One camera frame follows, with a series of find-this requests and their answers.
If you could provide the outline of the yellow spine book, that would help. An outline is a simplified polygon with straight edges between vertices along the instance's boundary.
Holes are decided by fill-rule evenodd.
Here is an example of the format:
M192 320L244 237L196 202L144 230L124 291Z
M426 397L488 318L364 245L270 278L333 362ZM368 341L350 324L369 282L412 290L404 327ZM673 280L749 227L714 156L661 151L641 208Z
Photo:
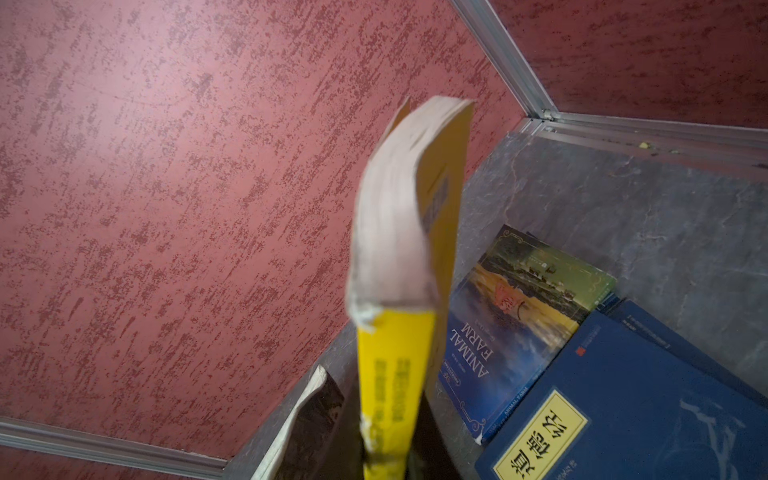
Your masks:
M474 104L402 105L362 175L346 312L357 330L367 479L402 479L445 350Z

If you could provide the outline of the Animal Farm book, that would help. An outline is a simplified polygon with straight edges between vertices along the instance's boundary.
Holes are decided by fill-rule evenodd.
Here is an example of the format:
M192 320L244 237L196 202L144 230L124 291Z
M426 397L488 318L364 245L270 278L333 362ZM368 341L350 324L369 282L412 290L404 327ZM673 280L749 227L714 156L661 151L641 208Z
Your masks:
M508 225L450 297L440 380L487 444L615 278Z

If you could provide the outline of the beige canvas tote bag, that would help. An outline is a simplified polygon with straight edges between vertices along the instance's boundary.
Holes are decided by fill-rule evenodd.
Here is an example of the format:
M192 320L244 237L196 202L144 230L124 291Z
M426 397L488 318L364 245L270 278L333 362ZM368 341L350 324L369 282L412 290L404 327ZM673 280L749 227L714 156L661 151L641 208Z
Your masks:
M343 404L334 379L317 366L251 478L310 479Z

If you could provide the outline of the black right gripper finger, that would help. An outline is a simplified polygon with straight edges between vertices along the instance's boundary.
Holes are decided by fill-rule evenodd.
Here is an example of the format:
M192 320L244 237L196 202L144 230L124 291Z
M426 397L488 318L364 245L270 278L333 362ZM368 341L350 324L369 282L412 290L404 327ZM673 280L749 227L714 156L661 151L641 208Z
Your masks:
M358 383L342 392L316 367L252 475L254 479L358 479Z

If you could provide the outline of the navy blue book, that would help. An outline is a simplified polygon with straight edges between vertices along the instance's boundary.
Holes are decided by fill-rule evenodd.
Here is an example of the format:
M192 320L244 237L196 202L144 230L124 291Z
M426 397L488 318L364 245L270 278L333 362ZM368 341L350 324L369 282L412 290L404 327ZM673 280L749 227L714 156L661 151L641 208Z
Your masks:
M767 411L593 313L475 468L483 479L763 479Z
M614 305L607 307L604 312L609 318L623 324L678 359L718 380L756 404L764 408L767 407L767 398L763 394L641 308L634 301L627 299L619 300Z

